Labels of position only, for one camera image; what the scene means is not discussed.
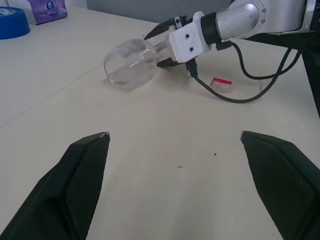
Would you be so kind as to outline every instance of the black cable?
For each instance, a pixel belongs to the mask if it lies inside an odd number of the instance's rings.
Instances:
[[[234,42],[232,42],[232,41],[225,41],[225,42],[220,42],[220,43],[217,43],[217,44],[218,44],[218,45],[221,45],[220,50],[221,50],[221,49],[230,48],[231,46],[235,48],[236,52],[238,53],[241,70],[242,70],[243,74],[244,74],[247,78],[253,79],[253,80],[266,80],[266,79],[272,79],[272,78],[275,77],[276,74],[267,75],[267,76],[253,76],[253,75],[251,75],[250,73],[248,73],[247,70],[246,70],[246,68],[245,68],[244,58],[243,58],[242,52],[241,52],[241,50],[240,50],[240,47],[239,47],[236,43],[234,43]],[[290,69],[292,69],[292,68],[296,65],[296,63],[297,63],[297,61],[299,60],[300,56],[301,56],[301,52],[298,51],[298,52],[296,53],[296,55],[295,55],[292,63],[291,63],[286,69],[282,70],[282,71],[280,72],[279,76],[282,75],[282,74],[287,73]]]
[[[235,104],[245,104],[245,103],[250,103],[253,102],[257,99],[259,99],[260,97],[262,97],[277,81],[278,77],[280,76],[282,69],[286,63],[286,60],[288,59],[288,56],[291,52],[291,48],[288,48],[287,51],[285,52],[281,63],[279,65],[278,70],[276,71],[276,73],[273,76],[272,81],[269,83],[268,86],[266,86],[266,88],[264,90],[262,90],[258,95],[248,98],[248,99],[233,99],[233,98],[229,98],[226,96],[223,96],[221,94],[219,94],[218,92],[214,91],[210,86],[208,86],[207,84],[205,84],[199,77],[198,77],[198,71],[197,71],[197,63],[195,59],[190,60],[189,62],[187,62],[186,68],[187,70],[190,72],[191,76],[199,83],[201,84],[205,89],[207,89],[210,93],[212,93],[213,95],[215,95],[216,97],[225,100],[227,102],[230,103],[235,103]]]

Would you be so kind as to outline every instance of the blue tape roll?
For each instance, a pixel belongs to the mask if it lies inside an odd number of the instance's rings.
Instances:
[[[0,6],[0,39],[13,39],[29,32],[30,27],[22,9]]]

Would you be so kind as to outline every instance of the black cylinder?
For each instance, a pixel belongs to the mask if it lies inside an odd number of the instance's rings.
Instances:
[[[217,13],[212,12],[201,18],[201,28],[206,44],[209,46],[221,41],[216,24]]]

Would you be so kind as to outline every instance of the transparent cup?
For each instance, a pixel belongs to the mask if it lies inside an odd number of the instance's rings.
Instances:
[[[108,78],[117,86],[132,88],[151,80],[156,72],[158,51],[142,39],[131,39],[110,51],[104,59]]]

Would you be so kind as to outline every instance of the tissue box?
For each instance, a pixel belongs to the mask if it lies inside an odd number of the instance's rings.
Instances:
[[[10,7],[24,10],[29,24],[38,25],[68,16],[65,0],[7,0]]]

